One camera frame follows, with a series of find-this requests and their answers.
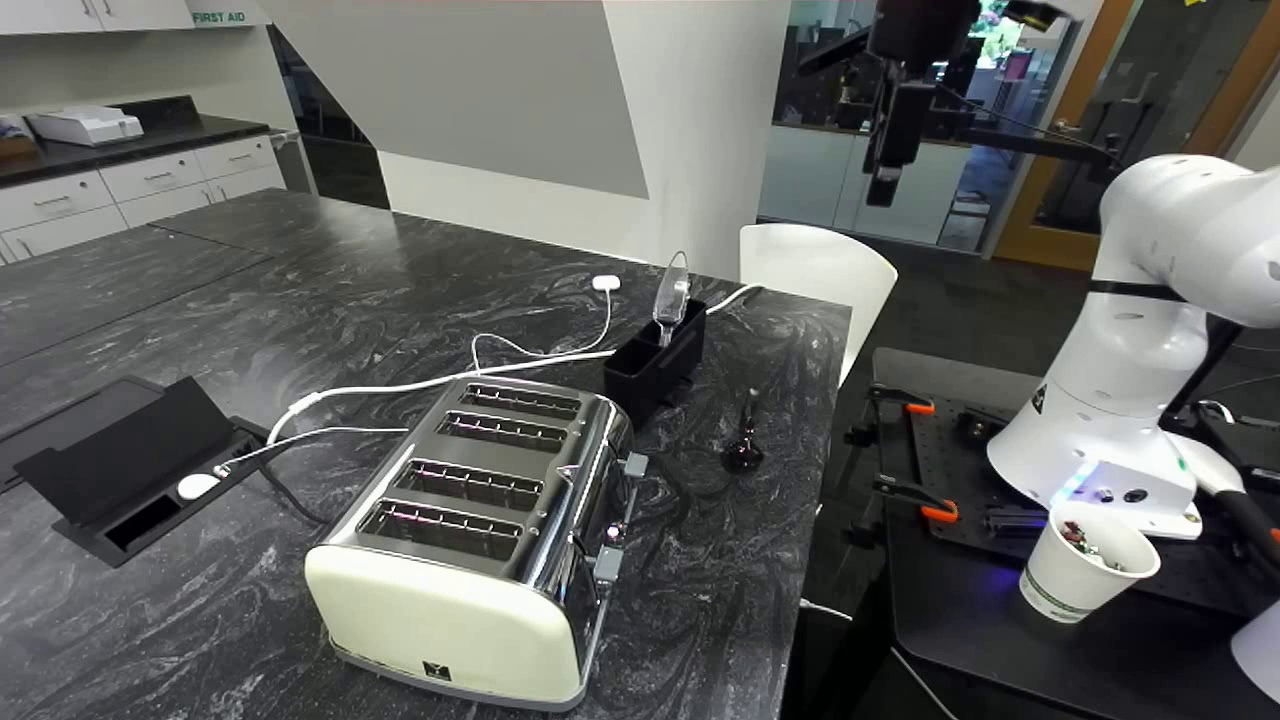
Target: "small black object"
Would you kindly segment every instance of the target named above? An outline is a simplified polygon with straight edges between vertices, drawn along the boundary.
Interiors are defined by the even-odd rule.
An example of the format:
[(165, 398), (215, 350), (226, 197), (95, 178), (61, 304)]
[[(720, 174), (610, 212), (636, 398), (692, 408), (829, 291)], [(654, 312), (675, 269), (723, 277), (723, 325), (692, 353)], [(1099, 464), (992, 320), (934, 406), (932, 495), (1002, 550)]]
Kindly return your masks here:
[(968, 408), (968, 411), (957, 415), (957, 438), (968, 447), (985, 447), (998, 427), (1002, 427), (1002, 421), (992, 415), (992, 411), (971, 411)]
[(762, 464), (762, 447), (755, 439), (760, 393), (748, 389), (748, 399), (737, 421), (737, 439), (720, 454), (726, 472), (755, 472)]
[(602, 398), (615, 399), (636, 427), (642, 427), (660, 408), (675, 408), (692, 371), (703, 359), (707, 304), (686, 299), (684, 325), (670, 344), (660, 344), (660, 327), (642, 325), (622, 350), (602, 364)]
[(137, 106), (117, 106), (119, 114), (137, 118), (145, 132), (192, 132), (201, 129), (201, 114), (192, 96), (157, 96)]
[(873, 425), (850, 425), (844, 432), (844, 446), (850, 446), (850, 447), (873, 447), (875, 439), (878, 439), (878, 432)]
[(256, 447), (256, 427), (226, 421), (195, 382), (157, 398), (105, 389), (64, 411), (80, 421), (64, 421), (67, 432), (18, 461), (15, 477), (64, 518), (54, 533), (117, 568), (232, 487), (220, 480), (201, 502), (181, 502), (188, 472)]

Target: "cabinet drawer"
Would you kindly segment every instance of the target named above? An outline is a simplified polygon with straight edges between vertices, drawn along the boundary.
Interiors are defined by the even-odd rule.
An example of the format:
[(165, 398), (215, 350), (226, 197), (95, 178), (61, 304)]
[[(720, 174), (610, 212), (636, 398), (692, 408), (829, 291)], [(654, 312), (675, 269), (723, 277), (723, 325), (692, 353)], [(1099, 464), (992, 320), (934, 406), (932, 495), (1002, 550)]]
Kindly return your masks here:
[(181, 212), (192, 212), (192, 209), (206, 209), (203, 189), (176, 189), (176, 191), (158, 191), (158, 197), (145, 197), (145, 199), (119, 203), (127, 228), (157, 226), (165, 217), (181, 217)]
[(0, 269), (24, 262), (4, 238), (0, 238)]
[(44, 183), (15, 183), (0, 189), (0, 231), (24, 228), (24, 226), (52, 226), (64, 217), (112, 209), (112, 191), (95, 174), (82, 178), (61, 178)]
[(109, 31), (192, 27), (188, 0), (101, 0), (101, 20)]
[(264, 189), (282, 189), (280, 169), (260, 169), (260, 174), (240, 174), (240, 178), (213, 182), (206, 183), (206, 199), (222, 203), (222, 199), (253, 197), (253, 191), (264, 191)]
[(195, 153), (203, 182), (245, 178), (245, 174), (280, 174), (277, 148), (266, 135), (247, 135), (235, 144), (213, 144)]
[(105, 169), (117, 203), (203, 183), (195, 153)]
[(27, 262), (27, 256), (89, 246), (112, 231), (124, 231), (124, 217), (117, 209), (101, 209), (101, 212), (64, 217), (52, 226), (15, 228), (15, 231), (4, 231), (4, 242), (9, 242), (9, 254)]

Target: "white cabinet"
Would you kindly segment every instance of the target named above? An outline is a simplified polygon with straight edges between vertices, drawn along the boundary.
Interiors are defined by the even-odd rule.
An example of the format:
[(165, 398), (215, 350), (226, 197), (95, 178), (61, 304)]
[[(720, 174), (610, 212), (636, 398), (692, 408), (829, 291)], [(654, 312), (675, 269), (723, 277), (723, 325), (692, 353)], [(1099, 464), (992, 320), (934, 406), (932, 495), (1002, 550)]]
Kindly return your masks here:
[(188, 0), (195, 27), (253, 27), (266, 23), (260, 0)]
[(213, 144), (195, 161), (201, 161), (203, 182), (245, 178), (245, 174), (280, 178), (280, 164), (277, 164), (277, 153), (270, 153), (266, 135), (247, 135), (247, 140), (235, 140), (235, 144)]
[(213, 144), (201, 155), (203, 189), (213, 203), (253, 197), (264, 189), (282, 189), (277, 153), (266, 135), (235, 140), (235, 144)]
[(32, 226), (32, 228), (15, 228), (4, 231), (4, 246), (18, 254), (18, 262), (27, 256), (44, 256), (54, 247), (72, 247), (72, 246), (89, 246), (112, 231), (124, 231), (124, 217), (117, 209), (95, 209), (95, 212), (80, 212), (80, 217), (64, 217), (52, 226)]
[(270, 135), (0, 189), (0, 265), (18, 265), (264, 189), (282, 189)]
[(206, 189), (206, 199), (213, 199), (213, 203), (222, 203), (222, 199), (253, 197), (253, 191), (264, 191), (264, 189), (282, 189), (282, 178), (280, 178), (280, 169), (277, 169), (277, 178), (266, 178), (266, 174), (245, 174), (245, 178), (213, 182), (213, 183), (203, 183), (203, 189)]
[(206, 209), (203, 189), (176, 189), (176, 191), (158, 191), (158, 197), (145, 197), (145, 199), (119, 203), (127, 228), (157, 226), (165, 217), (181, 217), (181, 212), (192, 212), (192, 209)]
[(0, 191), (0, 231), (24, 228), (24, 226), (52, 226), (93, 209), (112, 209), (112, 191), (95, 174), (15, 183)]
[(101, 31), (95, 0), (0, 0), (0, 36)]
[(188, 0), (95, 0), (109, 31), (192, 27)]
[(18, 265), (24, 256), (15, 247), (9, 247), (9, 242), (0, 238), (0, 269), (4, 265)]
[(0, 0), (0, 36), (192, 27), (188, 0)]
[(157, 191), (195, 189), (203, 183), (203, 174), (195, 164), (195, 153), (176, 153), (176, 155), (105, 169), (105, 183), (117, 197), (117, 203), (133, 203)]

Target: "power cord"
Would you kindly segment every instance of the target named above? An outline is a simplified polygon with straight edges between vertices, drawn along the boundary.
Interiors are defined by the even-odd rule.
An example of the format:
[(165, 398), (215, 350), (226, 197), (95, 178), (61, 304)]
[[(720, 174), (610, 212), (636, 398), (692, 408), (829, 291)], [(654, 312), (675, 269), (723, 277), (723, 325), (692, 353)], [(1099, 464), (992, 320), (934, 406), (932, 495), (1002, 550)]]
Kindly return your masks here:
[[(726, 291), (720, 304), (707, 310), (707, 317), (723, 312), (726, 304), (742, 299), (748, 291), (760, 291), (760, 289), (737, 289)], [(469, 369), (469, 371), (446, 371), (446, 375), (431, 375), (431, 382), (410, 382), (410, 383), (347, 383), (347, 389), (325, 389), (325, 393), (306, 393), (301, 399), (291, 399), (282, 408), (282, 415), (270, 425), (266, 432), (266, 447), (280, 446), (280, 432), (302, 415), (306, 408), (325, 406), (325, 399), (334, 399), (334, 398), (408, 398), (408, 393), (429, 393), (429, 389), (440, 389), (440, 383), (450, 383), (450, 382), (477, 382), (477, 375), (510, 375), (510, 371), (534, 371), (534, 369), (557, 369), (557, 364), (591, 364), (591, 359), (608, 359), (615, 350), (591, 350), (591, 353), (560, 353), (560, 355), (534, 355), (534, 359), (524, 359), (524, 364), (493, 364), (493, 369)]]
[[(801, 597), (801, 610), (819, 613), (819, 616), (836, 616), (836, 619), (850, 623), (850, 616), (847, 616), (844, 610), (817, 603), (817, 599), (808, 599), (808, 597)], [(888, 658), (913, 676), (913, 686), (932, 701), (932, 710), (934, 710), (939, 715), (959, 720), (959, 715), (932, 694), (932, 686), (916, 672), (916, 666), (913, 666), (901, 650), (888, 643)]]
[(280, 454), (289, 447), (301, 447), (301, 446), (312, 446), (312, 439), (325, 439), (325, 438), (403, 438), (408, 427), (316, 427), (316, 432), (301, 432), (301, 438), (289, 438), (280, 446), (264, 446), (264, 447), (253, 447), (253, 454), (240, 454), (240, 458), (226, 458), (220, 464), (213, 464), (213, 477), (226, 480), (232, 467), (247, 464), (247, 461), (277, 461)]
[(591, 277), (591, 289), (602, 297), (602, 325), (599, 325), (599, 333), (594, 333), (586, 344), (534, 353), (534, 350), (514, 344), (510, 336), (477, 333), (477, 336), (470, 336), (470, 369), (484, 369), (484, 364), (478, 364), (478, 340), (504, 344), (504, 350), (510, 350), (514, 355), (524, 355), (524, 359), (599, 350), (602, 336), (610, 333), (610, 291), (622, 289), (622, 284), (621, 284), (621, 277)]
[(270, 493), (294, 514), (302, 518), (306, 526), (316, 528), (327, 528), (327, 520), (321, 514), (312, 514), (270, 467), (277, 458), (282, 458), (289, 447), (301, 447), (301, 446), (312, 446), (312, 439), (325, 439), (325, 438), (403, 438), (408, 427), (316, 427), (316, 432), (301, 432), (301, 438), (289, 438), (280, 446), (264, 446), (264, 447), (253, 447), (253, 454), (240, 454), (240, 458), (226, 458), (220, 464), (213, 464), (213, 477), (215, 480), (226, 480), (240, 464), (256, 464), (253, 472), (260, 472)]

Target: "plug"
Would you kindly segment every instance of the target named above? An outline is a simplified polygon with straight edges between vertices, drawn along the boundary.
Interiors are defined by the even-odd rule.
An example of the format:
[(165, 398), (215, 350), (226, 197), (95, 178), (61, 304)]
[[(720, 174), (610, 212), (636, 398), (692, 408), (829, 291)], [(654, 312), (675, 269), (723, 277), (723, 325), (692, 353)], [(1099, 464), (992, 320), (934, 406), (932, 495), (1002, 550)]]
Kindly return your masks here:
[(622, 281), (621, 277), (591, 277), (591, 289), (608, 297), (608, 291), (621, 291)]

